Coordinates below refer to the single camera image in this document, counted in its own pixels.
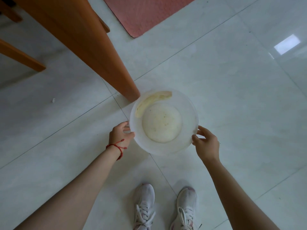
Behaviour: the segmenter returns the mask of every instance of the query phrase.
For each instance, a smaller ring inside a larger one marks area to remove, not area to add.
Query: hand
[[[198,126],[198,135],[202,135],[205,139],[200,139],[197,135],[192,135],[192,144],[196,147],[196,152],[205,166],[211,162],[219,162],[220,143],[217,137],[213,135],[207,128]]]
[[[130,133],[124,133],[124,131],[130,131],[130,127],[127,127],[128,121],[122,122],[118,124],[117,126],[113,127],[113,130],[110,132],[109,136],[109,144],[115,144],[120,147],[128,147],[130,144],[130,140],[132,140],[135,137],[134,132]]]

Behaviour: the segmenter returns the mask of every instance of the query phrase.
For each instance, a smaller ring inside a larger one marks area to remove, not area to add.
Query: person's left hand
[[[129,146],[130,140],[132,140],[135,137],[135,133],[134,132],[124,133],[124,131],[130,131],[130,127],[127,127],[127,125],[128,121],[122,122],[113,128],[113,130],[110,132],[109,144],[116,144],[117,146],[123,148]]]

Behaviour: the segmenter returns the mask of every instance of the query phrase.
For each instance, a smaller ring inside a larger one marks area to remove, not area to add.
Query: shoe
[[[192,187],[184,188],[177,198],[177,218],[171,224],[170,230],[194,230],[196,191]]]
[[[134,204],[136,205],[133,230],[151,230],[153,218],[154,189],[150,184],[141,184],[134,193]]]

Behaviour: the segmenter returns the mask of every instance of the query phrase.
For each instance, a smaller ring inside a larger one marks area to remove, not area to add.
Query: forearm
[[[279,228],[244,192],[221,162],[206,163],[217,193],[234,230]]]
[[[119,155],[118,148],[108,147],[81,174],[51,197],[16,229],[82,229]]]

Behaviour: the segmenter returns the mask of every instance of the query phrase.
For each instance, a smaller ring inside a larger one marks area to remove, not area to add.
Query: tiled floor
[[[136,39],[103,0],[89,2],[110,27],[108,35],[140,91],[163,83],[189,96],[200,124],[221,142],[221,161],[248,195],[281,229],[304,229],[307,1],[195,0]],[[21,14],[18,24],[0,16],[0,38],[47,69],[33,74],[0,55],[3,230],[16,227],[79,174],[133,105]],[[169,228],[185,185],[198,192],[200,230],[231,229],[193,146],[160,157],[135,143],[113,167],[85,229],[131,229],[131,195],[144,181],[156,192],[153,230]]]

